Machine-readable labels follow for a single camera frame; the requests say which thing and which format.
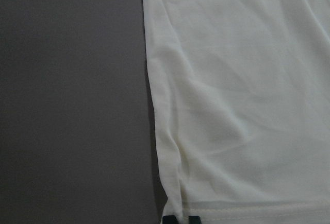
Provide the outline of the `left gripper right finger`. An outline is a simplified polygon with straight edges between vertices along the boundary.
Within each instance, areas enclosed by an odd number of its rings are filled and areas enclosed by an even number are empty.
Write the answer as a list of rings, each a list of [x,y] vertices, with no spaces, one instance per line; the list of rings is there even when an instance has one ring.
[[[199,216],[188,216],[188,224],[201,224]]]

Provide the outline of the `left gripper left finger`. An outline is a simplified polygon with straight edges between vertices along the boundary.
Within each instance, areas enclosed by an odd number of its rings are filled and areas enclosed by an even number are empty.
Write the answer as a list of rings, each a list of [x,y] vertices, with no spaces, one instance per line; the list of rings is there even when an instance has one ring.
[[[175,215],[165,215],[162,217],[162,224],[176,224]]]

